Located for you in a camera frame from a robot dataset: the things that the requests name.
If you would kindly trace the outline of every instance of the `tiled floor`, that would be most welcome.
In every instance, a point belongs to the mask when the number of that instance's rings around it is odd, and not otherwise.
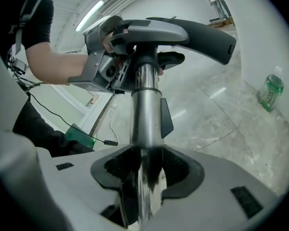
[[[237,38],[235,27],[223,30]],[[239,46],[226,66],[186,49],[161,48],[185,55],[183,64],[160,77],[174,124],[165,143],[231,160],[282,194],[289,184],[289,124],[279,111],[265,111],[256,90],[242,80]],[[128,144],[131,96],[119,95],[113,105],[111,123],[120,144]],[[109,112],[97,135],[115,140]],[[106,147],[97,143],[94,149]]]

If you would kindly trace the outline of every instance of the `green bottle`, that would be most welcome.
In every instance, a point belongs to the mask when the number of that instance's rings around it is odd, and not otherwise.
[[[275,108],[277,98],[283,93],[284,82],[281,79],[282,71],[276,66],[274,74],[269,75],[259,91],[259,102],[267,111]]]

